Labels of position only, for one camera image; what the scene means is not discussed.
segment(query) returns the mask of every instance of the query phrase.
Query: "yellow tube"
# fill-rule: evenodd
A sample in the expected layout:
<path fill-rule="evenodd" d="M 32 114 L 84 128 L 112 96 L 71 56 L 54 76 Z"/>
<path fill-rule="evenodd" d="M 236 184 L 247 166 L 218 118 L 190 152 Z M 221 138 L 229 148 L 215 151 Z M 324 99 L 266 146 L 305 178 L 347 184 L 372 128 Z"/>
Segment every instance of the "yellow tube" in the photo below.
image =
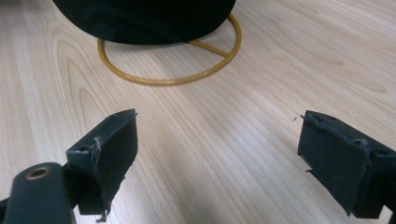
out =
<path fill-rule="evenodd" d="M 105 41 L 103 39 L 98 39 L 98 43 L 97 43 L 97 48 L 98 48 L 98 52 L 99 52 L 99 56 L 102 60 L 102 62 L 105 64 L 105 66 L 114 74 L 116 74 L 117 76 L 137 83 L 137 84 L 141 84 L 141 85 L 148 85 L 148 86 L 174 86 L 174 85 L 181 85 L 181 84 L 186 84 L 186 83 L 190 83 L 199 79 L 202 79 L 204 77 L 208 77 L 216 72 L 218 72 L 221 68 L 223 68 L 225 65 L 227 65 L 232 59 L 233 57 L 236 55 L 236 53 L 238 52 L 240 46 L 241 46 L 241 41 L 242 41 L 242 31 L 241 31 L 241 27 L 239 26 L 239 22 L 238 20 L 233 16 L 230 15 L 228 20 L 233 24 L 233 27 L 235 29 L 235 34 L 236 34 L 236 40 L 235 40 L 235 44 L 233 46 L 233 49 L 231 50 L 231 52 L 226 52 L 223 51 L 221 49 L 216 49 L 212 46 L 209 46 L 207 44 L 203 44 L 201 42 L 198 41 L 191 41 L 190 43 L 203 48 L 203 49 L 207 49 L 211 52 L 217 53 L 221 56 L 224 56 L 224 59 L 219 62 L 218 64 L 214 65 L 213 67 L 205 70 L 204 72 L 189 76 L 189 77 L 179 77 L 179 78 L 174 78 L 174 79 L 150 79 L 150 78 L 143 78 L 143 77 L 135 77 L 129 74 L 126 74 L 124 72 L 122 72 L 120 69 L 116 68 L 107 58 L 106 53 L 105 53 Z"/>

